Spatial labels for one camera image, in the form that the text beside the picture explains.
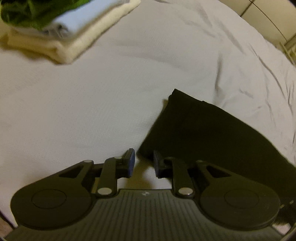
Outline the white duvet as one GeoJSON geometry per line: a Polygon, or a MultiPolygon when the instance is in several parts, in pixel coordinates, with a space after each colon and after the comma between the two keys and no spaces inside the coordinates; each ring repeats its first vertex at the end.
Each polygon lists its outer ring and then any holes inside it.
{"type": "Polygon", "coordinates": [[[224,109],[295,163],[295,67],[219,1],[142,1],[70,65],[1,25],[1,212],[23,186],[139,148],[174,89],[224,109]]]}

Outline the white sliding wardrobe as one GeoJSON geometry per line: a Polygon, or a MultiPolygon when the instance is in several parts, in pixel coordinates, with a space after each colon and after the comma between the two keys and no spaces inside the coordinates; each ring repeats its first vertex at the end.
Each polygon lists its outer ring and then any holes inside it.
{"type": "Polygon", "coordinates": [[[291,1],[224,1],[248,24],[274,45],[295,37],[295,5],[291,1]]]}

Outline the black garment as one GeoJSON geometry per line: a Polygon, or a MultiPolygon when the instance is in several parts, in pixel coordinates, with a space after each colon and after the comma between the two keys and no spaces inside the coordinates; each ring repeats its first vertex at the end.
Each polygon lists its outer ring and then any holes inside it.
{"type": "Polygon", "coordinates": [[[223,109],[174,90],[138,149],[148,161],[154,152],[188,163],[207,161],[272,188],[281,203],[278,221],[295,223],[295,167],[266,137],[223,109]]]}

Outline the wooden shelf unit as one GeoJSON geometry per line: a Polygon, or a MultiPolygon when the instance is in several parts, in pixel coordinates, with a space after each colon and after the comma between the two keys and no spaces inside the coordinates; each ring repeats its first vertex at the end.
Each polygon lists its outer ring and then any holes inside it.
{"type": "Polygon", "coordinates": [[[276,48],[279,49],[286,58],[295,66],[295,40],[290,40],[285,45],[282,43],[278,43],[276,48]]]}

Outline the green folded cloth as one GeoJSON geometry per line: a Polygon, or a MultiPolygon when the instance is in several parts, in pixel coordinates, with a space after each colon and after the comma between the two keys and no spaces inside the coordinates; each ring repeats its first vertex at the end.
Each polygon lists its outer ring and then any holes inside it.
{"type": "Polygon", "coordinates": [[[89,0],[1,1],[1,20],[12,27],[41,30],[54,18],[89,2],[89,0]]]}

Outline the light blue folded cloth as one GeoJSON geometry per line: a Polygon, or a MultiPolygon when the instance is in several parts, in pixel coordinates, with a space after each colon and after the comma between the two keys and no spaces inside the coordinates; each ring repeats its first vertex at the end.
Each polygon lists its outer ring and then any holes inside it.
{"type": "Polygon", "coordinates": [[[129,3],[120,0],[94,0],[53,19],[40,34],[50,38],[66,39],[77,35],[98,17],[111,9],[129,3]]]}

